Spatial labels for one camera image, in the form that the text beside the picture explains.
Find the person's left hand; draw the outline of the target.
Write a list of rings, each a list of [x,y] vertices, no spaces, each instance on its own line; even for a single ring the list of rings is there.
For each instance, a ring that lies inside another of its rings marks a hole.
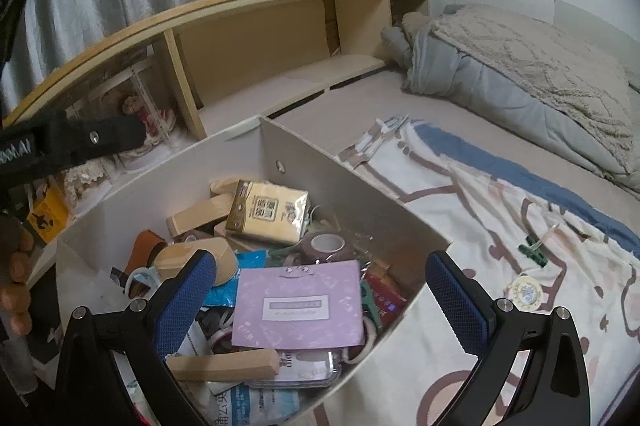
[[[1,215],[1,265],[8,279],[1,282],[1,309],[6,311],[9,325],[17,336],[26,336],[32,329],[28,309],[30,293],[27,281],[32,273],[30,254],[35,241],[14,217]]]

